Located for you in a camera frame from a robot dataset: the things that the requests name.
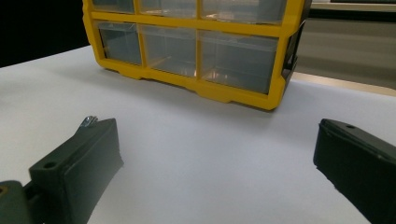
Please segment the black curtain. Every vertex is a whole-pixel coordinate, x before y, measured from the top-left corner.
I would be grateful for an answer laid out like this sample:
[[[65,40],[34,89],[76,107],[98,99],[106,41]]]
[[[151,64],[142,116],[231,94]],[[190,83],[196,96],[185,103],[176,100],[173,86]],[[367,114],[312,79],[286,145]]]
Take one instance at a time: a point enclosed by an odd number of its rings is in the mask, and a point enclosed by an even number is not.
[[[0,0],[0,67],[88,45],[82,0]]]

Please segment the black horizontal bar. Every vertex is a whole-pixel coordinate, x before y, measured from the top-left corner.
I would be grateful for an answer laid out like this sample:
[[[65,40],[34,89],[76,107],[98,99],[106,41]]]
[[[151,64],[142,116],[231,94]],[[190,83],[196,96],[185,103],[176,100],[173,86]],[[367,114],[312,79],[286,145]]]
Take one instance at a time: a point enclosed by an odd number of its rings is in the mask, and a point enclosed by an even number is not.
[[[367,10],[339,10],[339,9],[311,9],[310,19],[340,20],[340,21],[375,21],[396,23],[396,12],[367,11]]]

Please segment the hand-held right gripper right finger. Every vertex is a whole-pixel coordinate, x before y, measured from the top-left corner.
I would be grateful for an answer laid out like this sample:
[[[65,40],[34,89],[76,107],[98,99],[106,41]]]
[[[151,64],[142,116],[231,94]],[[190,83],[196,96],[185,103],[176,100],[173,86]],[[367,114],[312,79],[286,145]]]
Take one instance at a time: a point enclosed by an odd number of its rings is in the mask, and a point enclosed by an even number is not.
[[[338,120],[319,124],[313,163],[371,224],[396,224],[396,147]]]

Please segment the small silver metal piece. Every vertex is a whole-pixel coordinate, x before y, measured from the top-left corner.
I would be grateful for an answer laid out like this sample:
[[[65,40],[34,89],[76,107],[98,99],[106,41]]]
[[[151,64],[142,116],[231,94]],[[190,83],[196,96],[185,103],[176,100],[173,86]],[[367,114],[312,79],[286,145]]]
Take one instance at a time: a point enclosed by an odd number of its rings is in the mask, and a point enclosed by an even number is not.
[[[86,117],[79,125],[80,128],[86,128],[93,125],[98,118],[96,116],[88,116]]]

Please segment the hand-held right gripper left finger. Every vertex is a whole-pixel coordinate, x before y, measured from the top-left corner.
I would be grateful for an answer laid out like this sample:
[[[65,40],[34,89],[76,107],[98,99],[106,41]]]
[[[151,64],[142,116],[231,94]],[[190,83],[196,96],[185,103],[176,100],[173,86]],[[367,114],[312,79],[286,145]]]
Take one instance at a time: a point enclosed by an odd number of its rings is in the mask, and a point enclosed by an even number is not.
[[[42,224],[87,224],[122,165],[114,119],[78,127],[73,136],[29,169],[43,210],[35,216]]]

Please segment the clear plastic drawer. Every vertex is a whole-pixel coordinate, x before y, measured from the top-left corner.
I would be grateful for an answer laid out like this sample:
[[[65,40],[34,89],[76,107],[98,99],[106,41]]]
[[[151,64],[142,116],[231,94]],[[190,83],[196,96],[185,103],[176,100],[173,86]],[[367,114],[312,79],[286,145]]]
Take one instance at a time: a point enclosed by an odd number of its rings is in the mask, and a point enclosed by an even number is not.
[[[96,25],[108,59],[137,65],[142,63],[135,23],[99,21]]]

